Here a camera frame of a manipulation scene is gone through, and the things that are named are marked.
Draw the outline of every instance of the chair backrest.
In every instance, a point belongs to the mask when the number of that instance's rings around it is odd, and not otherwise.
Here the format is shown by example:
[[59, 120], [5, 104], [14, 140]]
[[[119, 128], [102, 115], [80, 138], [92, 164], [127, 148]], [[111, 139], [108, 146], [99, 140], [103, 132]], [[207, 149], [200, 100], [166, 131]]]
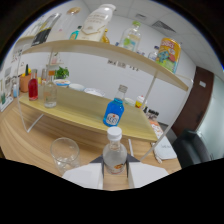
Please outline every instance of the chair backrest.
[[172, 146], [182, 168], [211, 161], [204, 142], [195, 131], [185, 129]]

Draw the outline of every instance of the wooden table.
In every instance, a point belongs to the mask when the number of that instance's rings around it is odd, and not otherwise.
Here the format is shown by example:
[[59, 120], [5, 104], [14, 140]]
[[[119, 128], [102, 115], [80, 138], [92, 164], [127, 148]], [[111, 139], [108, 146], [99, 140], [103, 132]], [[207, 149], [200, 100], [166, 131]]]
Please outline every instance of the wooden table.
[[[40, 116], [37, 110], [21, 105], [24, 120], [29, 127]], [[102, 154], [103, 148], [108, 144], [106, 133], [97, 133], [68, 123], [43, 116], [32, 128], [30, 133], [24, 130], [19, 114], [17, 99], [0, 114], [0, 146], [4, 156], [8, 160], [31, 164], [46, 170], [54, 175], [61, 176], [56, 169], [50, 154], [50, 145], [59, 137], [71, 138], [80, 147], [81, 165], [89, 162]], [[140, 159], [150, 149], [151, 144], [147, 141], [131, 139], [134, 157]], [[121, 141], [130, 154], [128, 139]], [[172, 174], [181, 169], [177, 159], [163, 161], [159, 164], [151, 152], [143, 163], [162, 167]], [[105, 170], [104, 190], [129, 189], [127, 172], [112, 176]]]

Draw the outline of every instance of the food container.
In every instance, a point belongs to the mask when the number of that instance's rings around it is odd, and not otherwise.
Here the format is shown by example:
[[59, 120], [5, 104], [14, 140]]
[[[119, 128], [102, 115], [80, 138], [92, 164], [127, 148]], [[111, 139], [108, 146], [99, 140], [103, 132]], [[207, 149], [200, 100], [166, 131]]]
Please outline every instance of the food container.
[[46, 42], [52, 27], [61, 15], [61, 13], [55, 13], [47, 18], [47, 20], [39, 28], [36, 36], [33, 38], [31, 47]]
[[145, 98], [143, 96], [138, 96], [135, 102], [135, 107], [140, 108], [142, 106], [144, 99]]
[[165, 37], [161, 41], [159, 52], [156, 57], [156, 63], [175, 74], [180, 58], [180, 52], [180, 44], [174, 39]]
[[20, 76], [20, 91], [23, 93], [28, 92], [28, 83], [31, 79], [31, 75]]

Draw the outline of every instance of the wall shelf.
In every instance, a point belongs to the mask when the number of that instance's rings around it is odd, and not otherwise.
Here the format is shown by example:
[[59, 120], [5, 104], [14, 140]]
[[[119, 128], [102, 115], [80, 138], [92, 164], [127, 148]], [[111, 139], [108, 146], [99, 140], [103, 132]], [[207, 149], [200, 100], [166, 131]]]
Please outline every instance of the wall shelf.
[[22, 41], [33, 40], [34, 37], [35, 37], [35, 36], [25, 36], [25, 37], [21, 37], [21, 38], [19, 38], [19, 39], [16, 41], [15, 46], [16, 46], [18, 43], [22, 42]]
[[[55, 108], [44, 107], [42, 86], [38, 90], [38, 100], [29, 101], [28, 94], [24, 94], [19, 102], [56, 120], [97, 133], [106, 133], [108, 127], [103, 123], [103, 117], [110, 99], [69, 88], [57, 89]], [[123, 138], [156, 142], [157, 137], [144, 112], [126, 104], [124, 107], [125, 112], [118, 125], [122, 129]]]
[[188, 86], [168, 69], [142, 55], [111, 44], [84, 40], [60, 40], [33, 46], [23, 54], [36, 52], [75, 52], [109, 58], [136, 67], [184, 91], [188, 90]]

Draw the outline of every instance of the drinking glass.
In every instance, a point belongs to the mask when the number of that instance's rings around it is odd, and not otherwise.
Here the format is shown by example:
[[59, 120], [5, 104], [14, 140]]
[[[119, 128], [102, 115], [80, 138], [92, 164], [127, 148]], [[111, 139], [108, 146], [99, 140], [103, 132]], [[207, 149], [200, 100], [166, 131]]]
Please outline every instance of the drinking glass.
[[50, 151], [61, 175], [67, 170], [80, 166], [79, 146], [72, 139], [63, 137], [54, 140], [51, 144]]

